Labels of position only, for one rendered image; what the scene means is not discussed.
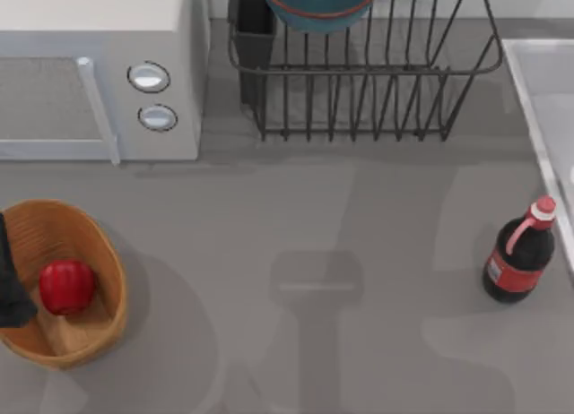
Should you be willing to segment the pale microwave oven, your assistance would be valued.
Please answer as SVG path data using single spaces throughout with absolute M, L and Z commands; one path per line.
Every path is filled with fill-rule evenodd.
M 75 60 L 94 61 L 124 161 L 195 160 L 211 32 L 208 0 L 0 0 L 0 161 L 107 160 Z M 151 61 L 170 86 L 143 93 L 130 66 Z M 164 105 L 177 125 L 154 132 L 140 108 Z

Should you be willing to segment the white sink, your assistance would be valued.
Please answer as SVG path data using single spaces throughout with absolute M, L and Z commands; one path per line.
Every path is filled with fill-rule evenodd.
M 574 39 L 504 39 L 502 46 L 574 280 Z

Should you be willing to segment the round microwave knob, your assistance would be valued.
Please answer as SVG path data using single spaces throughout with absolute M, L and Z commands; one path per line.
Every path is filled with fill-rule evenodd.
M 167 132 L 178 123 L 176 112 L 160 104 L 140 108 L 137 116 L 143 127 L 154 132 Z
M 129 83 L 143 93 L 160 93 L 170 86 L 170 74 L 161 65 L 145 61 L 127 70 Z

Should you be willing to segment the dark bottle with red label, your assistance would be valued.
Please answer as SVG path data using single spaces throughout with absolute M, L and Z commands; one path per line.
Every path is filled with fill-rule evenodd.
M 536 288 L 555 250 L 555 211 L 554 199 L 542 195 L 499 230 L 483 267 L 483 287 L 491 298 L 515 304 Z

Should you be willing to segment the teal bowl with red rim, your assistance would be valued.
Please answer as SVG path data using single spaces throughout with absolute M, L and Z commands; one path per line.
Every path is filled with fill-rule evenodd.
M 301 32 L 331 33 L 360 20 L 374 0 L 266 0 L 287 26 Z

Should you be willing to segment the black cutlery holder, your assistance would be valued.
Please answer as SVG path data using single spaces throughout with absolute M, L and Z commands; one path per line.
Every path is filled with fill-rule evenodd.
M 247 69 L 266 70 L 270 65 L 276 19 L 266 0 L 237 0 L 236 6 L 234 45 L 240 67 L 240 101 L 255 105 L 258 76 Z

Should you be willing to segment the wooden basket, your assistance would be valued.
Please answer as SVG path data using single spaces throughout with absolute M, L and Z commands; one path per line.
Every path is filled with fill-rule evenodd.
M 52 315 L 39 294 L 41 270 L 76 259 L 95 273 L 95 293 L 77 315 Z M 19 327 L 0 320 L 0 342 L 15 355 L 54 369 L 77 367 L 101 356 L 126 327 L 126 275 L 116 248 L 83 210 L 56 200 L 26 200 L 0 211 L 0 306 L 6 277 L 24 289 L 37 314 Z

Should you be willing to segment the red apple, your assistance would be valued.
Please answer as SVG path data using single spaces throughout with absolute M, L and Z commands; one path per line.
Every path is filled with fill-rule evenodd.
M 72 315 L 85 310 L 96 289 L 95 273 L 79 260 L 56 260 L 39 274 L 39 294 L 52 315 Z

